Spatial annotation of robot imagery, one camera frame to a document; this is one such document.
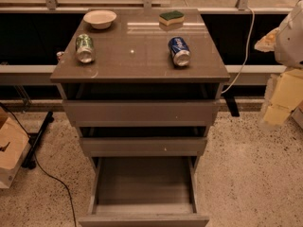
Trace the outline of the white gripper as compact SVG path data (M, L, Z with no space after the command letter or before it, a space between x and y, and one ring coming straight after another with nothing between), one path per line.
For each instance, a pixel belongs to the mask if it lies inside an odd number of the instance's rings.
M303 0L254 46L257 51L275 50L277 62L287 67L303 68ZM262 105L262 121L281 126L303 101L303 70L288 69L279 76L272 75L266 86Z

